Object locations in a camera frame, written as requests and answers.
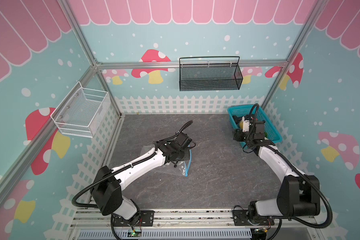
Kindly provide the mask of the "teal plastic basket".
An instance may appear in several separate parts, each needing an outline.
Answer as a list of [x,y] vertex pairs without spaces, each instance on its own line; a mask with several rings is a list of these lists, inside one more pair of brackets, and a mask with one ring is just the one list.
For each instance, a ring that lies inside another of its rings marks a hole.
[[254,105],[241,105],[233,106],[228,108],[228,114],[230,116],[230,122],[234,129],[239,129],[240,132],[250,131],[250,120],[253,120],[255,113],[257,113],[256,120],[264,122],[264,134],[265,137],[274,143],[281,142],[281,135],[276,127],[271,123],[270,119],[266,116],[262,108],[255,108],[252,110]]

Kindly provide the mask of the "clear zip top bag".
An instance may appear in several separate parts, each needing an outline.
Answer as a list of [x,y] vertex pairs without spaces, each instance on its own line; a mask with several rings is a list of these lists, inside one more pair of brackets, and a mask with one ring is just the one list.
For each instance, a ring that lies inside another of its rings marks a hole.
[[177,162],[169,162],[162,166],[156,167],[153,169],[154,172],[164,173],[168,175],[187,177],[189,173],[189,168],[192,162],[192,153],[191,150],[185,152],[184,158]]

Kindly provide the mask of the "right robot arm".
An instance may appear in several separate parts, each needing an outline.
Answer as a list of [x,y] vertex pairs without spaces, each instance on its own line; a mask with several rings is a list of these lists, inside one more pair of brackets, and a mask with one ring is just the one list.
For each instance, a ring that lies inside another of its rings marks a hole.
[[305,226],[324,229],[333,221],[328,200],[320,190],[320,181],[313,175],[298,170],[265,134],[265,121],[254,114],[233,116],[233,138],[243,142],[243,151],[255,153],[277,175],[281,187],[276,198],[252,201],[247,218],[252,225],[265,219],[295,220]]

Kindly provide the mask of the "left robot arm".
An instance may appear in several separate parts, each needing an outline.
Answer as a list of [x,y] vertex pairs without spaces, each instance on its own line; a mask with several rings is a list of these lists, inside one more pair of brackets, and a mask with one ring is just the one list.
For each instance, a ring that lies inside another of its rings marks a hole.
[[92,184],[80,190],[72,199],[72,205],[79,208],[97,208],[104,216],[118,216],[125,221],[136,222],[141,211],[137,204],[125,198],[123,191],[135,180],[149,171],[168,163],[177,165],[185,157],[191,156],[196,146],[187,134],[153,143],[153,147],[136,159],[119,167],[102,167]]

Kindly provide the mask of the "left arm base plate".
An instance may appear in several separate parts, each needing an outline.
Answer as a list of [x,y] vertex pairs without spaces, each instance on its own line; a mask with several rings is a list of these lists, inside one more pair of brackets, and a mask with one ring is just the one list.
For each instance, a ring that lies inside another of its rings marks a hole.
[[152,227],[155,211],[140,210],[130,220],[115,215],[113,220],[114,227]]

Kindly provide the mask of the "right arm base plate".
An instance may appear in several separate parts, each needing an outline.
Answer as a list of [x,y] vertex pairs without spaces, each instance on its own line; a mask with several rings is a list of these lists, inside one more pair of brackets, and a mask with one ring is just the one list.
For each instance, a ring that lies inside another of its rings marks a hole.
[[274,226],[274,219],[265,216],[251,215],[248,210],[234,209],[232,210],[233,221],[235,226]]

